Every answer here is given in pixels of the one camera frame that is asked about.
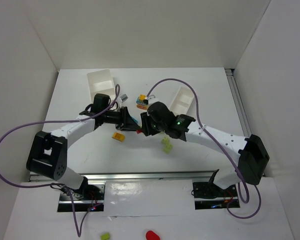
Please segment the lime green lego brick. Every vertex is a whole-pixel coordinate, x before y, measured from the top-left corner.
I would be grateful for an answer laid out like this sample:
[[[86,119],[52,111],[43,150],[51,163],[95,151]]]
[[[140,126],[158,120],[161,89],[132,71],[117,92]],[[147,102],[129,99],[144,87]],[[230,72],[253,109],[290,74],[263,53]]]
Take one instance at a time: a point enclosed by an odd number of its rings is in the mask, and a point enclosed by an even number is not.
[[[165,146],[168,145],[170,143],[170,138],[167,136],[163,137],[161,143],[164,144]]]

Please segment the pale green lego brick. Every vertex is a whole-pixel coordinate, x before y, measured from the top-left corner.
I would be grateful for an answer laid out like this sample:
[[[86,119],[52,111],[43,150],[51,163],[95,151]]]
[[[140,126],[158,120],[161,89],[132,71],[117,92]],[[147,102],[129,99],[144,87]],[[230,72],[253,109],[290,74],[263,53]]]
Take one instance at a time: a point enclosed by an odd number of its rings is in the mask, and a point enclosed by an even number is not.
[[[166,144],[164,147],[163,147],[163,151],[167,154],[169,154],[172,150],[173,146],[171,144]]]

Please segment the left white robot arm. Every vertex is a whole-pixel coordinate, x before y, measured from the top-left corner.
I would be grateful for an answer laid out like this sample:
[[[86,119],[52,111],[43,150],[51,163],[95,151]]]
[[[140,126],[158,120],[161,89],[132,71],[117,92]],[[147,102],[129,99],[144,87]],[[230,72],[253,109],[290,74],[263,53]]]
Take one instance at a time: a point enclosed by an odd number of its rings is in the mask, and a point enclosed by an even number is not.
[[[97,93],[93,103],[82,111],[76,122],[68,123],[52,132],[39,131],[26,162],[26,169],[67,186],[77,199],[87,199],[101,189],[90,185],[88,179],[67,166],[68,149],[80,138],[93,132],[102,124],[113,124],[119,131],[139,131],[140,126],[130,116],[127,107],[109,110],[110,96]]]

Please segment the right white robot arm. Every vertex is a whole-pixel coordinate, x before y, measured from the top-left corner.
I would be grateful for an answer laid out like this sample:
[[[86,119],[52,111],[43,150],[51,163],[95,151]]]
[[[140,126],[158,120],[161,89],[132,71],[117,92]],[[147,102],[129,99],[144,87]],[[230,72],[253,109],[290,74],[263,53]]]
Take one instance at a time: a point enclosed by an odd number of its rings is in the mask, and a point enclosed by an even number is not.
[[[174,115],[162,102],[151,104],[141,113],[141,131],[146,136],[160,132],[172,139],[195,143],[220,152],[230,160],[231,166],[218,170],[212,178],[221,189],[239,182],[257,186],[269,162],[269,154],[257,135],[237,136],[200,123],[185,115]]]

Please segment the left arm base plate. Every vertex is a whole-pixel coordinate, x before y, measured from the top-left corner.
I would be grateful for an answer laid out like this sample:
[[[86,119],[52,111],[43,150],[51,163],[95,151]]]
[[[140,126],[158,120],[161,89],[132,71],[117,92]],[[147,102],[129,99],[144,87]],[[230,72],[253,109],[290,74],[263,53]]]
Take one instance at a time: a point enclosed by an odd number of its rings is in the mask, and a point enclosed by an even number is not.
[[[105,199],[105,188],[104,182],[97,182],[93,184],[98,190],[89,191],[87,196],[84,198],[76,197],[75,193],[72,193],[74,209],[76,212],[86,212],[88,208],[92,207],[92,212],[103,212],[104,211],[104,199]],[[72,212],[71,197],[63,190],[59,195],[58,213],[70,213]]]

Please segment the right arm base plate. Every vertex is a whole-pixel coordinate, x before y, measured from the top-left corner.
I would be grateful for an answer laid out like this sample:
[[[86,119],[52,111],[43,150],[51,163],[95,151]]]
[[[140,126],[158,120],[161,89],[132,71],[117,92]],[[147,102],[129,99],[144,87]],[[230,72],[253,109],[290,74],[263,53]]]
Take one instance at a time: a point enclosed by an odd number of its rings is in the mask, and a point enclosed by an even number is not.
[[[240,208],[237,187],[231,185],[227,189],[208,183],[193,182],[191,195],[194,197],[195,210]]]

